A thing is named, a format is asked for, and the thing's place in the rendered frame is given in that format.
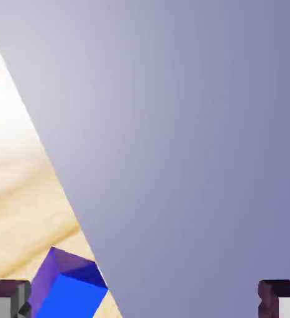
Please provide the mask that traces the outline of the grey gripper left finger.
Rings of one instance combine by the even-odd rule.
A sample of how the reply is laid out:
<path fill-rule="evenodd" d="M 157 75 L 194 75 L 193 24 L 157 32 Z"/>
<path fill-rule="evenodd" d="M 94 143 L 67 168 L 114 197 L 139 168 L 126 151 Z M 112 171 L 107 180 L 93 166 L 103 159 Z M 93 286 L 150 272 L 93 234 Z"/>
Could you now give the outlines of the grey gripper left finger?
<path fill-rule="evenodd" d="M 0 280 L 0 318 L 31 318 L 28 280 Z"/>

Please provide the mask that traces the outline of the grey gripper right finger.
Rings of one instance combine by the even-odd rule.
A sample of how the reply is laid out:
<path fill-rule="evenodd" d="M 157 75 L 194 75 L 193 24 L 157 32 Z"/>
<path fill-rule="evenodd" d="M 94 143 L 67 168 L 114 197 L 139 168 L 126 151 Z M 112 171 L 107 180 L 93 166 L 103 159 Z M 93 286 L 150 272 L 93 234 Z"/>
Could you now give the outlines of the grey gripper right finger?
<path fill-rule="evenodd" d="M 290 318 L 290 280 L 263 279 L 258 283 L 258 318 Z"/>

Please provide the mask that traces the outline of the small blue cube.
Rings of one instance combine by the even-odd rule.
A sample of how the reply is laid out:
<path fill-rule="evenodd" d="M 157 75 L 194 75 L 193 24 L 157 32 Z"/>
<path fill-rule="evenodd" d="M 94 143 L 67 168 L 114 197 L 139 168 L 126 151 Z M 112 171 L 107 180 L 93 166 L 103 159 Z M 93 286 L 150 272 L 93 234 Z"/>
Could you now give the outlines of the small blue cube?
<path fill-rule="evenodd" d="M 107 291 L 94 261 L 52 247 L 31 282 L 31 318 L 93 318 Z"/>

